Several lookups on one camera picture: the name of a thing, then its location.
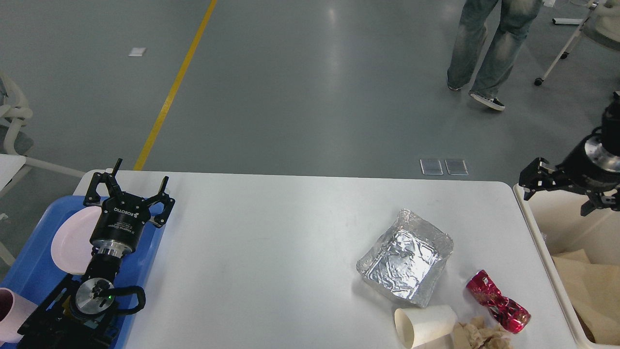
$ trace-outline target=white bin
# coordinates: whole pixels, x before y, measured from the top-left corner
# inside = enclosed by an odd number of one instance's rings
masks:
[[[595,210],[582,217],[580,209],[586,196],[541,191],[524,201],[521,187],[515,185],[514,192],[577,343],[582,348],[620,349],[618,345],[595,344],[586,338],[551,259],[556,253],[584,249],[594,264],[620,265],[620,212]]]

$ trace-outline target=crushed red can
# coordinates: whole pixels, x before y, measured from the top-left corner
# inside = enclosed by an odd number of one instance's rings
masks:
[[[480,270],[468,283],[466,288],[476,301],[487,308],[497,322],[506,331],[519,333],[528,324],[532,315],[517,302],[502,295],[486,271]]]

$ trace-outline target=sneaker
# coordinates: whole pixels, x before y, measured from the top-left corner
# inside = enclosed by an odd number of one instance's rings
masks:
[[[489,99],[486,97],[482,97],[481,95],[474,93],[474,92],[470,92],[469,95],[476,101],[484,104],[485,106],[491,109],[495,109],[496,111],[502,111],[506,109],[506,106],[504,106],[502,102],[500,102],[499,99],[497,98]]]
[[[461,88],[462,88],[462,86],[461,86],[461,87],[459,87],[459,88],[454,88],[454,87],[450,86],[450,83],[448,82],[448,80],[447,80],[447,79],[446,79],[446,85],[448,85],[448,88],[450,89],[450,91],[454,91],[454,92],[456,92],[456,91],[460,91],[460,90],[461,90]]]

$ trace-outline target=white paper cup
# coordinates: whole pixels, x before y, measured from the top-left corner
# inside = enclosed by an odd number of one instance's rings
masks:
[[[452,333],[456,314],[450,306],[396,309],[394,325],[402,344],[411,349]]]
[[[17,343],[22,335],[17,330],[37,305],[8,288],[0,288],[0,345]]]

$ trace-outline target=black sneaker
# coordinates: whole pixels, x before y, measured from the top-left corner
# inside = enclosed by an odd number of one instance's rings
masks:
[[[485,106],[491,109],[495,109],[496,111],[502,111],[506,109],[506,106],[504,106],[502,102],[500,102],[499,99],[497,98],[489,99],[486,97],[482,97],[481,95],[474,93],[474,92],[470,92],[469,95],[476,101],[484,104]]]

